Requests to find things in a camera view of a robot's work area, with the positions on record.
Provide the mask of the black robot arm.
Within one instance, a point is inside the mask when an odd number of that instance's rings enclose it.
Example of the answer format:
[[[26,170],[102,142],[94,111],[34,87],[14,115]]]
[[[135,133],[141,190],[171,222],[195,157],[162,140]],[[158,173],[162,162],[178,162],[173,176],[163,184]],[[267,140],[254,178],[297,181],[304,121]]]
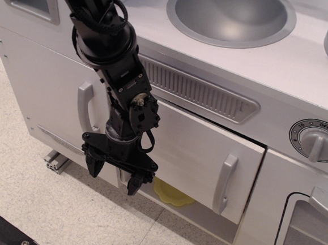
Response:
[[[91,176],[105,163],[131,175],[127,192],[135,195],[153,181],[157,164],[142,147],[142,137],[154,142],[158,104],[139,60],[135,30],[120,0],[65,0],[73,22],[72,42],[80,59],[107,87],[109,119],[104,133],[85,132],[82,150]]]

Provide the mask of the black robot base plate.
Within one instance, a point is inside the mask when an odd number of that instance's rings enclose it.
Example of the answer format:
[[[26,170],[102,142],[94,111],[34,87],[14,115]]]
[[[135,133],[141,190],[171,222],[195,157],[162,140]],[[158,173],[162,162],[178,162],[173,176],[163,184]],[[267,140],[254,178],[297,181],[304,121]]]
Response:
[[[0,216],[0,245],[40,245]]]

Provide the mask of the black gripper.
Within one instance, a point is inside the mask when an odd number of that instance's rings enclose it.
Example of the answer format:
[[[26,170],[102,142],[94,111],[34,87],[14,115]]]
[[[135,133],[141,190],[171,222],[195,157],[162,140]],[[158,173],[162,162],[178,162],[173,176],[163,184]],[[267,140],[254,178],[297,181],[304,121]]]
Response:
[[[82,135],[82,150],[90,176],[97,177],[105,163],[109,163],[131,175],[127,184],[127,195],[134,196],[142,184],[151,183],[157,164],[137,147],[136,141],[117,142],[106,134],[85,132]]]

